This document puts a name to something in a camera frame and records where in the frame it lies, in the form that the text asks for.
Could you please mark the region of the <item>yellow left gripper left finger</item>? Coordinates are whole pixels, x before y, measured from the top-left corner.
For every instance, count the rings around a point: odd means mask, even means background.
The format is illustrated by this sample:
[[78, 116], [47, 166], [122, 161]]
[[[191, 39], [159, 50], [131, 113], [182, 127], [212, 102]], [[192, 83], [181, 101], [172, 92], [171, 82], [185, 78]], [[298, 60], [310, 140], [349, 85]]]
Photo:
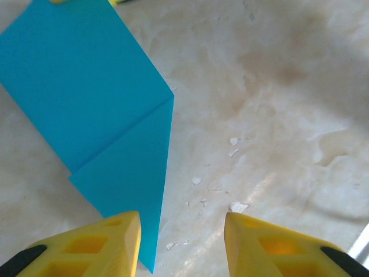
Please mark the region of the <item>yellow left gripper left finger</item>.
[[135, 276], [141, 242], [137, 211], [35, 242], [1, 265], [1, 276]]

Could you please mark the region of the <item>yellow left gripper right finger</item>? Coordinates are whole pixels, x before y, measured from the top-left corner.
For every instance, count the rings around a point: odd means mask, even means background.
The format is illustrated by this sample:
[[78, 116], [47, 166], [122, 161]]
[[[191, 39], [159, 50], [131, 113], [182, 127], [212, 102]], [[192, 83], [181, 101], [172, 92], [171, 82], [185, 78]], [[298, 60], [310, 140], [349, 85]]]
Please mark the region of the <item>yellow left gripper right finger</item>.
[[368, 269], [330, 242], [244, 214], [225, 217], [230, 276], [368, 276]]

